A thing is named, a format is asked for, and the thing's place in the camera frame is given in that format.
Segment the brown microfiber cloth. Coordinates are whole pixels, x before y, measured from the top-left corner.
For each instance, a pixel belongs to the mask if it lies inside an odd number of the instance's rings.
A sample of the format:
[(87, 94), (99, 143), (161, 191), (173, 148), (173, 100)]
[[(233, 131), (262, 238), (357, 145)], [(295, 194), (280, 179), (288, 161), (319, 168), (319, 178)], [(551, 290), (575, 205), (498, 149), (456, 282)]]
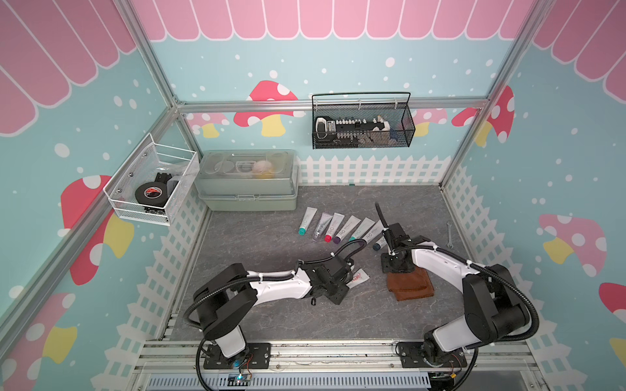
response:
[(435, 296), (430, 276), (423, 268), (417, 267), (411, 273), (388, 273), (387, 288), (394, 293), (397, 301), (409, 301)]

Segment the dark cap toothpaste tube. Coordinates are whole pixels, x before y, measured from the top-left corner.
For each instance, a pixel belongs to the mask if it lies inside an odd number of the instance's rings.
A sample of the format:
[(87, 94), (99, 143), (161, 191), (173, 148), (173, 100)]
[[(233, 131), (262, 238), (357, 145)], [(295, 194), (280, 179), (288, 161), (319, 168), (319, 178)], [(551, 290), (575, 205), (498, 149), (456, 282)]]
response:
[(347, 287), (352, 289), (368, 280), (368, 274), (363, 269), (359, 269), (357, 270), (357, 272), (355, 272), (352, 281), (347, 284)]
[(387, 246), (387, 242), (386, 242), (385, 237), (381, 237), (377, 242), (374, 243), (373, 250), (380, 251), (381, 249), (384, 249), (384, 247), (386, 246)]

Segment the purple cap toothpaste tube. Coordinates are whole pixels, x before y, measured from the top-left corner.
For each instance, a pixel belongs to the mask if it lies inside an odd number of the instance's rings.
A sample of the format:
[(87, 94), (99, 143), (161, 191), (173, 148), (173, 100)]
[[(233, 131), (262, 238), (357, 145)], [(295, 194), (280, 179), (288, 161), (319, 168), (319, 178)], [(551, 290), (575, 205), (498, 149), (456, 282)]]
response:
[(384, 226), (381, 220), (377, 221), (371, 229), (362, 237), (367, 243), (371, 243), (374, 239), (381, 235)]
[(355, 228), (357, 228), (360, 222), (361, 220), (356, 216), (350, 216), (350, 218), (342, 226), (340, 231), (336, 234), (336, 236), (334, 236), (333, 242), (335, 244), (340, 244), (344, 239), (347, 238), (347, 236), (350, 235), (350, 233), (352, 233), (352, 231), (355, 230)]

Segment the teal cap toothpaste tube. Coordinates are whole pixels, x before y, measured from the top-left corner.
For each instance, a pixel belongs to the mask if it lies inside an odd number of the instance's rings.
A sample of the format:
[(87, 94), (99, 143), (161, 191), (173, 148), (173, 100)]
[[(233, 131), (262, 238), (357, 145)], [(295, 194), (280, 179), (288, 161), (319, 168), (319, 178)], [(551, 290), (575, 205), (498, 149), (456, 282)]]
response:
[(365, 218), (356, 230), (352, 233), (350, 241), (362, 238), (375, 224), (375, 221), (370, 218)]
[(303, 215), (303, 219), (298, 228), (298, 234), (300, 236), (304, 236), (307, 233), (309, 226), (311, 225), (312, 220), (316, 216), (317, 208), (307, 207), (306, 211)]

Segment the purple cap toothpaste tube top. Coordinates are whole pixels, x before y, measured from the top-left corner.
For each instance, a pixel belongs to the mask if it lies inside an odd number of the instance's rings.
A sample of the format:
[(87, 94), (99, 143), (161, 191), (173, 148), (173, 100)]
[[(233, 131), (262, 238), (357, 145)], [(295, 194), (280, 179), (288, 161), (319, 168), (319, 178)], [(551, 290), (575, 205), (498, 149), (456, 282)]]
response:
[(361, 220), (356, 216), (350, 216), (350, 218), (342, 226), (340, 231), (336, 234), (336, 236), (334, 236), (333, 242), (335, 244), (340, 244), (344, 239), (347, 238), (347, 236), (350, 235), (350, 233), (352, 233), (352, 231), (355, 230), (355, 228), (357, 228), (360, 222)]

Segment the silver foil toothpaste tube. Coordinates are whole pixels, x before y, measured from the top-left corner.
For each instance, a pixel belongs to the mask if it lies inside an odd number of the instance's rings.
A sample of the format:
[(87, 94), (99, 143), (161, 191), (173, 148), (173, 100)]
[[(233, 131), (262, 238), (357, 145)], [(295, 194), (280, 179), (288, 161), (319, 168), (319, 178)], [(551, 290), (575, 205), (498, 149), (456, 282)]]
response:
[(321, 217), (316, 225), (316, 229), (313, 234), (314, 240), (318, 240), (323, 236), (332, 218), (333, 218), (333, 215), (330, 213), (324, 212), (321, 214)]

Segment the red cap toothpaste tube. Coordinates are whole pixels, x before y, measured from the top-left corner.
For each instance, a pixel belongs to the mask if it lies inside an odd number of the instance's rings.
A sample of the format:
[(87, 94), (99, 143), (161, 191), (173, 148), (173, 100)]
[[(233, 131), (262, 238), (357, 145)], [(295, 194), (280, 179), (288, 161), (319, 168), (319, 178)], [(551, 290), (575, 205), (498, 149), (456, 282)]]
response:
[(335, 233), (337, 232), (337, 229), (341, 225), (344, 218), (345, 216), (343, 214), (334, 213), (324, 236), (324, 241), (326, 243), (331, 243), (334, 240)]

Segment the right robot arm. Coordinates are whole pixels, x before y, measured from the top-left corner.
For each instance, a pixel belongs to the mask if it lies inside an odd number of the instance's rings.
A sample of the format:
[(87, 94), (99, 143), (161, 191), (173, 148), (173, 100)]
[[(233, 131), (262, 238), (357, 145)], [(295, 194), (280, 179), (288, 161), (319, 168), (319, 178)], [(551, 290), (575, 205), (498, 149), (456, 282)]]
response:
[(538, 311), (506, 267), (473, 262), (423, 236), (412, 239), (398, 223), (389, 224), (380, 207), (376, 211), (388, 246), (381, 268), (397, 301), (432, 296), (432, 274), (462, 295), (462, 316), (424, 335), (419, 357), (425, 364), (443, 366), (464, 350), (536, 335), (541, 324)]

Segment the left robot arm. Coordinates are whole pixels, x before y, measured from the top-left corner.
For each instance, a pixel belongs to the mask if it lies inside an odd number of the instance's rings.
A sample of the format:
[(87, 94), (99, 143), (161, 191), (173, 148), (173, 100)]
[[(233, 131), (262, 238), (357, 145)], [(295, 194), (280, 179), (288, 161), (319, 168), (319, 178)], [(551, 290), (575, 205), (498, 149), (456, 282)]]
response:
[(253, 307), (286, 299), (315, 304), (320, 297), (341, 304), (354, 278), (353, 257), (366, 245), (355, 239), (328, 257), (299, 260), (287, 271), (256, 272), (232, 264), (193, 294), (183, 321), (199, 330), (205, 342), (215, 343), (225, 358), (239, 358), (249, 351), (240, 323)]

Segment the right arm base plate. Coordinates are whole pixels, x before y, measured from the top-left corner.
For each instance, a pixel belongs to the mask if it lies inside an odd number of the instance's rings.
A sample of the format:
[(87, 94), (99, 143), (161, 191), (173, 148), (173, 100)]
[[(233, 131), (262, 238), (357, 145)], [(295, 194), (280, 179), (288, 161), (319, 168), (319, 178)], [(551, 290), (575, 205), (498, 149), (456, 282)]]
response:
[(395, 345), (395, 353), (403, 368), (443, 368), (458, 370), (467, 367), (462, 349), (443, 352), (433, 342), (401, 341)]

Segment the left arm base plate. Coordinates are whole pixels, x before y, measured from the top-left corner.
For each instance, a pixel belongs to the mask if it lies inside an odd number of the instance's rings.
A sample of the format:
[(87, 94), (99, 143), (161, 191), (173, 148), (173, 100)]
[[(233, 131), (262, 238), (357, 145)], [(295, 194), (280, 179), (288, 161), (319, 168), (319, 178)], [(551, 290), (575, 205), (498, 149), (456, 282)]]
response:
[(203, 353), (202, 366), (205, 370), (244, 370), (269, 368), (272, 345), (270, 343), (249, 343), (243, 351), (226, 358), (218, 345), (207, 345)]

